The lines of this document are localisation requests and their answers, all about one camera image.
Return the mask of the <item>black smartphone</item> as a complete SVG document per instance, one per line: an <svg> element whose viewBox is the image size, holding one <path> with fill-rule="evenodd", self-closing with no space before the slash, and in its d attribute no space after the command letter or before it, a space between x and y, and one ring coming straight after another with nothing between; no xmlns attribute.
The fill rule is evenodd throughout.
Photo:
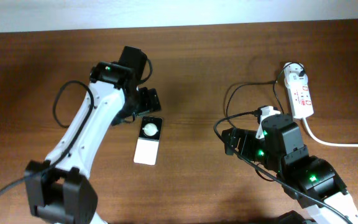
<svg viewBox="0 0 358 224"><path fill-rule="evenodd" d="M154 166L162 132L163 118L144 116L135 147L134 163Z"/></svg>

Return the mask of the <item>white power strip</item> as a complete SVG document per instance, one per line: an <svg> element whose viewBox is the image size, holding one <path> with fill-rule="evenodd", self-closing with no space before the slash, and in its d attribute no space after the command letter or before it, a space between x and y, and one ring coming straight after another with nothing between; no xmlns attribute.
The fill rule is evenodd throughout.
<svg viewBox="0 0 358 224"><path fill-rule="evenodd" d="M288 89L291 113L295 119L303 119L314 113L308 84L298 88Z"/></svg>

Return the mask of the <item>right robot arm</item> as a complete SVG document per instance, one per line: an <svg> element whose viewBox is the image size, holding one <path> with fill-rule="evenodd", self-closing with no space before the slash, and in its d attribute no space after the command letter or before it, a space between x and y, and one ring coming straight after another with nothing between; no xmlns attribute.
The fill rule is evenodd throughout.
<svg viewBox="0 0 358 224"><path fill-rule="evenodd" d="M280 223L358 223L358 209L344 181L326 160L311 156L299 126L288 114L260 120L256 131L230 128L216 131L227 155L240 160L280 184L310 219L289 212Z"/></svg>

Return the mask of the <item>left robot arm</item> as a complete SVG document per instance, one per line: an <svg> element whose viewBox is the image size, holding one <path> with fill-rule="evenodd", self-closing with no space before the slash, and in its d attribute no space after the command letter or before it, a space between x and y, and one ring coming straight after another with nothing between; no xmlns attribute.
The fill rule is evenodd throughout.
<svg viewBox="0 0 358 224"><path fill-rule="evenodd" d="M125 46L117 62L91 69L85 98L67 131L43 162L30 161L24 176L30 214L47 223L104 223L89 182L95 155L111 126L160 111L154 88L143 86L151 61Z"/></svg>

